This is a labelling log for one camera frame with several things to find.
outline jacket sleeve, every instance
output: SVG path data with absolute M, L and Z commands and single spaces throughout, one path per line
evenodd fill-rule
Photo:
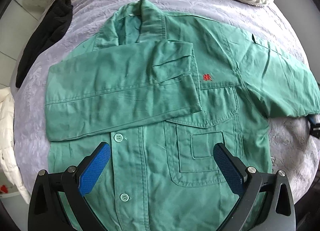
M 320 113 L 320 91 L 310 69 L 276 45 L 253 35 L 236 62 L 252 105 L 265 117 Z
M 51 66 L 44 109 L 48 140 L 201 111 L 195 63 L 191 43 L 160 40 L 103 48 Z

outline blue object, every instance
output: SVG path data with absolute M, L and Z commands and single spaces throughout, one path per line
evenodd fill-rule
M 244 179 L 219 145 L 214 146 L 213 157 L 233 194 L 241 196 L 244 193 Z
M 105 143 L 79 177 L 79 191 L 82 196 L 91 192 L 110 156 L 111 148 Z
M 316 121 L 314 120 L 314 118 L 311 115 L 307 115 L 307 119 L 310 123 L 312 124 L 316 124 Z

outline red embroidered logo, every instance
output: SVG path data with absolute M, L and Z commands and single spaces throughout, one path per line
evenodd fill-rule
M 208 81 L 208 80 L 212 81 L 210 74 L 204 74 L 203 75 L 203 80 L 204 81 Z

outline white puffer jacket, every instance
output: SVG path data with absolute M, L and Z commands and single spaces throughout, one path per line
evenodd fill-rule
M 0 164 L 8 180 L 17 186 L 27 204 L 30 194 L 23 185 L 13 151 L 14 100 L 10 88 L 0 89 Z

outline bed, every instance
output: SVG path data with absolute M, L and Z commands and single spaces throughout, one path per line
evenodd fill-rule
M 15 88 L 17 62 L 10 84 L 15 101 L 14 152 L 24 185 L 30 193 L 38 171 L 48 169 L 50 143 L 45 135 L 44 95 L 49 67 L 96 33 L 119 7 L 132 1 L 137 0 L 71 0 L 74 9 L 69 30 L 62 40 L 39 55 L 19 90 Z M 162 10 L 195 13 L 243 28 L 273 41 L 308 66 L 294 30 L 275 4 L 260 8 L 234 0 L 149 1 Z M 270 120 L 269 125 L 273 171 L 286 171 L 294 202 L 297 202 L 316 174 L 320 141 L 309 136 L 306 118 L 276 118 Z

